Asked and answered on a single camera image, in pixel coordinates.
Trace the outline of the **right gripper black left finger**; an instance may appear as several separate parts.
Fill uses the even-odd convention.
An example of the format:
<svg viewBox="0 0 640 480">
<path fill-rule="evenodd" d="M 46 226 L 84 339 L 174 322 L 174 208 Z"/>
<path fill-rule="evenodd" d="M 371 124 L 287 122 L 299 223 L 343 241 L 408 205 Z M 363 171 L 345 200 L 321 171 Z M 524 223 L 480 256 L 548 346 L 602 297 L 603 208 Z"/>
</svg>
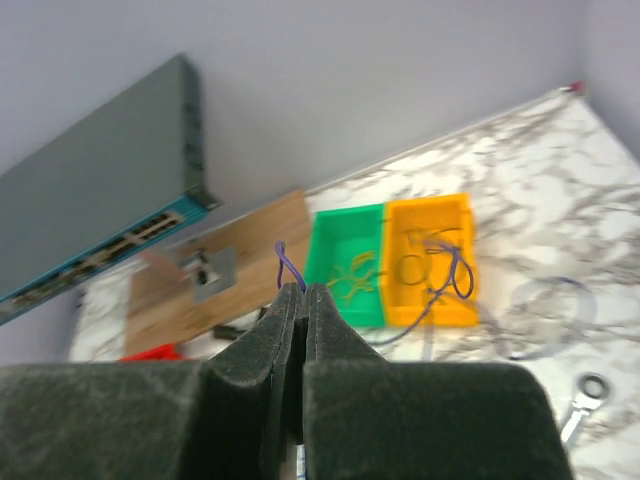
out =
<svg viewBox="0 0 640 480">
<path fill-rule="evenodd" d="M 203 371 L 202 440 L 212 479 L 278 479 L 294 442 L 300 287 L 282 287 L 267 313 Z"/>
</svg>

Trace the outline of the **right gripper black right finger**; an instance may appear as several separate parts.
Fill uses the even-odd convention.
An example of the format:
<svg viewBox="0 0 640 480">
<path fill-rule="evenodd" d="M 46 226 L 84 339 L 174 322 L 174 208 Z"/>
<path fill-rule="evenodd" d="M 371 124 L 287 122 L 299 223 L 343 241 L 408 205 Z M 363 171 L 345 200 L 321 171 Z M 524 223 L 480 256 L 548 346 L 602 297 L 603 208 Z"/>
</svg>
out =
<svg viewBox="0 0 640 480">
<path fill-rule="evenodd" d="M 386 479 L 388 362 L 341 317 L 332 295 L 305 294 L 302 430 L 309 479 Z"/>
</svg>

